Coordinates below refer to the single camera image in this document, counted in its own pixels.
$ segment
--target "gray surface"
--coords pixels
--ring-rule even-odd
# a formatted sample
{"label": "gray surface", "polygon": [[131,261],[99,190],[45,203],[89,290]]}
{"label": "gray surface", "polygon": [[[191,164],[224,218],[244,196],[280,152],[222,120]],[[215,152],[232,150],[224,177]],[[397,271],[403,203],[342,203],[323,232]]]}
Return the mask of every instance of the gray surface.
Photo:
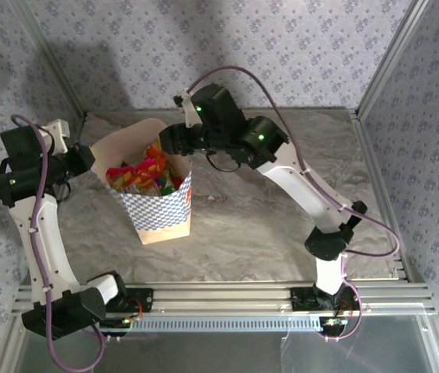
{"label": "gray surface", "polygon": [[[272,116],[269,110],[263,113]],[[286,114],[311,166],[342,195],[364,200],[370,215],[378,217],[348,114]],[[82,138],[92,144],[121,125],[158,116],[166,123],[183,119],[175,112],[102,115],[110,118],[108,124],[90,116]],[[315,280],[314,258],[303,245],[312,220],[281,188],[251,169],[219,173],[202,155],[194,156],[190,237],[147,246],[94,175],[80,176],[72,186],[59,225],[80,281],[112,269],[126,282]],[[382,232],[368,224],[357,227],[352,246],[375,253],[389,250]],[[351,278],[387,278],[394,269],[389,260],[351,256],[347,273]]]}
{"label": "gray surface", "polygon": [[410,262],[439,316],[439,1],[369,113],[370,134]]}
{"label": "gray surface", "polygon": [[[414,316],[367,317],[359,331],[340,342],[317,333],[172,333],[114,340],[95,373],[429,373]],[[84,333],[55,347],[75,366],[92,359],[97,340]],[[27,334],[16,373],[58,373],[44,338]]]}

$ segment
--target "snack bag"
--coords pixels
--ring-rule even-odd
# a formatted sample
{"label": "snack bag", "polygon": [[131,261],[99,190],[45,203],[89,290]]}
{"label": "snack bag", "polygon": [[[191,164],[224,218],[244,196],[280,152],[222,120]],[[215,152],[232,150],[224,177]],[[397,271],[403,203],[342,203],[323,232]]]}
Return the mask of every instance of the snack bag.
{"label": "snack bag", "polygon": [[[155,139],[165,127],[166,125],[158,119],[142,120],[108,134],[92,146],[95,156],[92,171],[126,210],[143,244],[190,234],[192,165],[187,157],[167,155],[162,150],[159,152],[159,146],[154,146]],[[150,159],[152,165],[148,161],[138,168],[142,164],[142,155],[143,162]],[[172,170],[167,170],[166,178],[165,170],[159,178],[159,161],[156,159],[162,159],[162,156],[172,164]],[[137,166],[121,167],[131,164]],[[156,166],[152,169],[154,173],[148,173],[151,166]],[[120,173],[119,178],[114,179],[117,182],[114,182],[113,186],[109,185],[107,172],[110,175]],[[124,191],[124,183],[129,183],[131,178],[138,176],[141,183],[128,184],[132,188],[128,190],[129,193],[121,193]],[[160,196],[139,194],[142,192],[140,188],[150,185],[145,184],[149,180],[152,185],[164,183],[157,185]]]}

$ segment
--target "red wire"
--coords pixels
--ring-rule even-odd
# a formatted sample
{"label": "red wire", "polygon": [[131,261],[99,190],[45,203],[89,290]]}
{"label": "red wire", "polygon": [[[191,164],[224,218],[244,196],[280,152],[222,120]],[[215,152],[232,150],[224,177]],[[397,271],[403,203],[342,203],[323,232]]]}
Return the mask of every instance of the red wire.
{"label": "red wire", "polygon": [[352,305],[349,302],[347,302],[345,299],[342,299],[342,301],[340,302],[340,305],[339,305],[338,310],[336,311],[334,317],[337,317],[341,311],[345,311],[344,309],[342,309],[343,305],[346,305],[350,311],[350,316],[345,318],[348,321],[348,320],[352,319]]}
{"label": "red wire", "polygon": [[136,302],[138,303],[138,318],[140,319],[143,316],[143,306],[141,305],[141,302],[138,301],[136,298],[129,298],[127,302]]}

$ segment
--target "marble-pattern floor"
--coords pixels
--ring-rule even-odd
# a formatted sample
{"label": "marble-pattern floor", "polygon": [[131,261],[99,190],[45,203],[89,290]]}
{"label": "marble-pattern floor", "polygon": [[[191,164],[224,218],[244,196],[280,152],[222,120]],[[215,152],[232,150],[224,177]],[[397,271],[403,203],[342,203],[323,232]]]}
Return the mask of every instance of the marble-pattern floor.
{"label": "marble-pattern floor", "polygon": [[[272,110],[246,110],[249,117]],[[375,197],[350,118],[345,110],[284,110],[308,163],[339,193],[361,199],[379,218]],[[81,139],[87,144],[147,117],[182,122],[176,111],[90,114]],[[143,246],[122,207],[90,173],[71,181],[59,211],[69,263],[80,281],[117,270],[126,282],[315,280],[315,261],[304,241],[308,215],[276,184],[242,167],[212,169],[194,155],[189,237]],[[368,252],[389,250],[385,235],[360,224],[351,243]],[[395,276],[391,259],[349,256],[349,278]]]}

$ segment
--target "paper bag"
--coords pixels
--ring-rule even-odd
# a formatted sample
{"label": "paper bag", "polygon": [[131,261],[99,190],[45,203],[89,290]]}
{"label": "paper bag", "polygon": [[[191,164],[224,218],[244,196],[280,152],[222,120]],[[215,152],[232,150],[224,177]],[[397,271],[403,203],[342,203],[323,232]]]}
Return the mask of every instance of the paper bag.
{"label": "paper bag", "polygon": [[122,162],[128,165],[138,162],[145,148],[165,127],[159,119],[145,119],[108,134],[91,148],[95,156],[92,171],[126,210],[144,245],[190,234],[190,160],[180,155],[166,155],[184,181],[176,192],[163,197],[119,193],[108,185],[105,175],[110,167],[120,167]]}

